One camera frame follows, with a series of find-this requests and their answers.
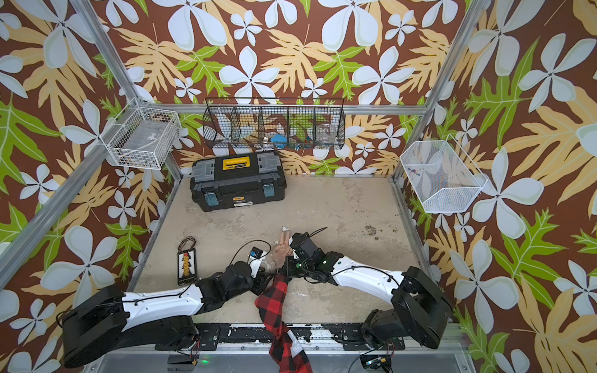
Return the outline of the red plaid sleeved forearm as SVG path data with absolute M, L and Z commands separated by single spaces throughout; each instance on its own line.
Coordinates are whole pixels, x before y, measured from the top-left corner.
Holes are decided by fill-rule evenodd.
M 270 356 L 279 371 L 312 372 L 312 366 L 296 335 L 282 320 L 290 278 L 277 274 L 270 286 L 255 301 L 265 329 L 272 335 Z

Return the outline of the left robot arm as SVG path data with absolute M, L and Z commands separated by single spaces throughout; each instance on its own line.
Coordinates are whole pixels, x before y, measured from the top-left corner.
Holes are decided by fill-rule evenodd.
M 62 318 L 65 368 L 80 368 L 111 351 L 154 344 L 174 351 L 198 337 L 194 315 L 222 308 L 246 292 L 259 295 L 273 278 L 246 262 L 169 291 L 123 292 L 111 285 Z

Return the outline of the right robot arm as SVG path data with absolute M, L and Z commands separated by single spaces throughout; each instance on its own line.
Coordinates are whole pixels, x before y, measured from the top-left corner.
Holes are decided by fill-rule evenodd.
M 391 304 L 391 309 L 371 311 L 362 323 L 365 344 L 377 348 L 410 337 L 424 348 L 439 348 L 454 302 L 423 270 L 383 270 L 338 252 L 325 253 L 309 233 L 295 233 L 290 247 L 293 256 L 283 267 L 287 276 L 304 278 L 311 284 L 356 289 Z

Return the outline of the mannequin hand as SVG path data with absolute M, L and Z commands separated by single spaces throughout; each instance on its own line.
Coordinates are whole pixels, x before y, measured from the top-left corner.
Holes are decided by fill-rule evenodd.
M 273 248 L 271 253 L 270 272 L 274 272 L 283 268 L 286 258 L 293 255 L 292 247 L 290 246 L 291 237 L 292 233 L 290 230 L 283 228 L 280 239 L 278 240 L 278 244 L 275 248 Z

